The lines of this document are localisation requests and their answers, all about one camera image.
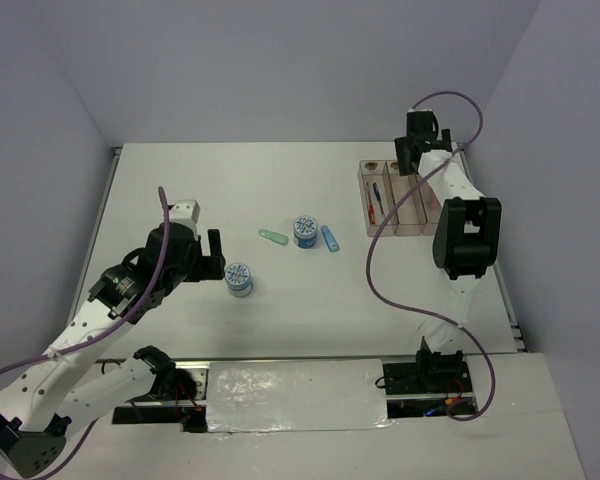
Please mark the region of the blue pen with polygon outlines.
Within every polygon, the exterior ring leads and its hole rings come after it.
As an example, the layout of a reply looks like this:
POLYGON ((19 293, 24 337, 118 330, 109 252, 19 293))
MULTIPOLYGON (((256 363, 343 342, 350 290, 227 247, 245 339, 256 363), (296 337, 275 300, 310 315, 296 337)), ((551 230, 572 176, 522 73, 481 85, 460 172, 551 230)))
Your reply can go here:
POLYGON ((373 183, 373 191, 374 191, 374 196, 376 198, 376 202, 377 202, 378 207, 380 209, 381 215, 384 218, 385 212, 384 212, 384 207, 383 207, 383 204, 382 204, 382 197, 381 197, 381 193, 380 193, 380 189, 378 187, 378 184, 375 183, 375 182, 373 183))

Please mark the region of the blue jar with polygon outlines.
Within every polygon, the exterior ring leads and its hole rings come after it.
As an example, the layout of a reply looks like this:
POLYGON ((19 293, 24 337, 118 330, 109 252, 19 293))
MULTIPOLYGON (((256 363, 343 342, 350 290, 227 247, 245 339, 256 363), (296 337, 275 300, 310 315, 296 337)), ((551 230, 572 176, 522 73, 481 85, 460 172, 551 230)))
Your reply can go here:
POLYGON ((225 284, 229 293, 237 298, 248 296, 253 289, 252 275, 244 263, 233 263, 226 267, 225 284))
POLYGON ((309 215, 297 217, 293 222, 295 244, 302 249, 312 248, 317 241, 318 223, 309 215))

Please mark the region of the red pen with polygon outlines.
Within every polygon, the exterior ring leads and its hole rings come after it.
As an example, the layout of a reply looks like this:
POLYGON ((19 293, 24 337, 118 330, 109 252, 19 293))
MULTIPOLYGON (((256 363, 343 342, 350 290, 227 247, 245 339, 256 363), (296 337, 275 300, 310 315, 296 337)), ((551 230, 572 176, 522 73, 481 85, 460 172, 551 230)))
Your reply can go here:
POLYGON ((366 195, 366 200, 367 200, 367 214, 368 214, 369 223, 370 223, 370 225, 376 225, 375 210, 374 210, 373 201, 371 198, 369 183, 365 182, 364 187, 365 187, 365 195, 366 195))

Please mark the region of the green correction tape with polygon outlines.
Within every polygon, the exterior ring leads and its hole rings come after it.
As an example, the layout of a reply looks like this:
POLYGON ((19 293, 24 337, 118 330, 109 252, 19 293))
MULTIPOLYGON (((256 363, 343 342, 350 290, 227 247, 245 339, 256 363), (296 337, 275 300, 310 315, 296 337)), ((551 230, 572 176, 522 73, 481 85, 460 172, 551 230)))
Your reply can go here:
POLYGON ((260 237, 281 246, 286 246, 289 242, 289 238, 286 235, 272 230, 262 228, 258 231, 258 234, 260 237))

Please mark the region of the blue correction tape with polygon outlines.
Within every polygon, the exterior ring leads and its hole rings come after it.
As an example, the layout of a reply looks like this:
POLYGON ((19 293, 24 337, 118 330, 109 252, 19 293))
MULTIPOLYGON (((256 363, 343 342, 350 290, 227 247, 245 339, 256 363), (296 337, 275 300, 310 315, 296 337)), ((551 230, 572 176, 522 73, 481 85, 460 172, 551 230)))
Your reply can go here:
POLYGON ((339 244, 332 233, 331 229, 327 225, 322 225, 320 228, 324 242, 331 253, 339 251, 339 244))

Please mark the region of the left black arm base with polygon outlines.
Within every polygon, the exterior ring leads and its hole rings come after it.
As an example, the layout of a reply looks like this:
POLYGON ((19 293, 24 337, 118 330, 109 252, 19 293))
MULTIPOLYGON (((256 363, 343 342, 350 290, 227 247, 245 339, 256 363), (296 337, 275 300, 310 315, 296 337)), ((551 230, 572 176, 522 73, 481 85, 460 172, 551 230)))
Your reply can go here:
POLYGON ((114 425, 177 425, 183 432, 206 433, 206 368, 181 368, 156 347, 145 347, 133 359, 147 361, 150 387, 114 409, 114 425))

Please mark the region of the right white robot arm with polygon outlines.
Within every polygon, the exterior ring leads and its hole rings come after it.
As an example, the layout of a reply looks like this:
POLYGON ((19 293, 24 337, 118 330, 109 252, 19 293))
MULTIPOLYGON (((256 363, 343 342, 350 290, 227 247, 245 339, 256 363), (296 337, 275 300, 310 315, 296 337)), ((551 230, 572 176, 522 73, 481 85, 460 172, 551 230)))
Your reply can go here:
POLYGON ((432 255, 449 287, 448 306, 425 341, 434 352, 454 354, 464 346, 462 329, 475 290, 497 258, 502 205, 472 184, 457 162, 450 131, 439 128, 432 110, 407 112, 406 134, 395 148, 399 173, 425 178, 422 196, 433 196, 439 205, 432 255))

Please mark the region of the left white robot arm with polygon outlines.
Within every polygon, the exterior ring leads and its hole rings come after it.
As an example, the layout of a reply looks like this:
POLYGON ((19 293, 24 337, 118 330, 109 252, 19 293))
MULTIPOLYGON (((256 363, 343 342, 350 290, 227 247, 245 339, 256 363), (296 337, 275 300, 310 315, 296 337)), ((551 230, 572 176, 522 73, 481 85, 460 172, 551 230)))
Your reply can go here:
POLYGON ((153 229, 144 246, 106 269, 74 319, 35 363, 0 391, 0 455, 29 479, 51 476, 67 440, 86 425, 138 397, 193 400, 198 383, 166 353, 149 345, 98 378, 92 365, 184 282, 221 280, 226 260, 217 229, 203 253, 193 230, 172 222, 153 229))

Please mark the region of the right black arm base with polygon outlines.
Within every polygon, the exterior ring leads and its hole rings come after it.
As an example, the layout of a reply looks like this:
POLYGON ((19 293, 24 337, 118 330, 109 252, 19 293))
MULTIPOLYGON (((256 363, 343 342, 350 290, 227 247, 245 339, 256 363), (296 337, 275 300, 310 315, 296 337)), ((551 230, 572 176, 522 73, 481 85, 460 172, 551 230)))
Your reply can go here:
POLYGON ((446 417, 477 413, 468 364, 461 350, 433 352, 425 339, 415 359, 382 365, 375 386, 386 395, 390 419, 446 417))

